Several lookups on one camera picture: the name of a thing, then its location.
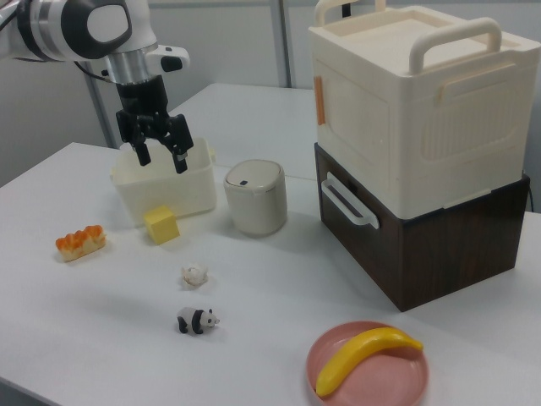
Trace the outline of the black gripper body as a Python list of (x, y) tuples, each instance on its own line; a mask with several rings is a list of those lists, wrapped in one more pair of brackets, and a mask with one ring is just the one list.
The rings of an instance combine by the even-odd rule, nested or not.
[(167, 134), (167, 93), (161, 75), (136, 84), (116, 84), (122, 109), (116, 113), (121, 140), (160, 140)]

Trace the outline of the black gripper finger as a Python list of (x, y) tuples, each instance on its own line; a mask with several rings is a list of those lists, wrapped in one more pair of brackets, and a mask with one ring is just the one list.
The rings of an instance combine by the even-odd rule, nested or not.
[(193, 147), (193, 139), (182, 114), (165, 119), (164, 134), (160, 142), (171, 152), (176, 172), (187, 171), (186, 159), (189, 149)]
[(121, 138), (124, 143), (129, 143), (132, 146), (141, 166), (146, 166), (151, 162), (150, 153), (145, 143), (145, 132), (137, 121), (122, 120)]

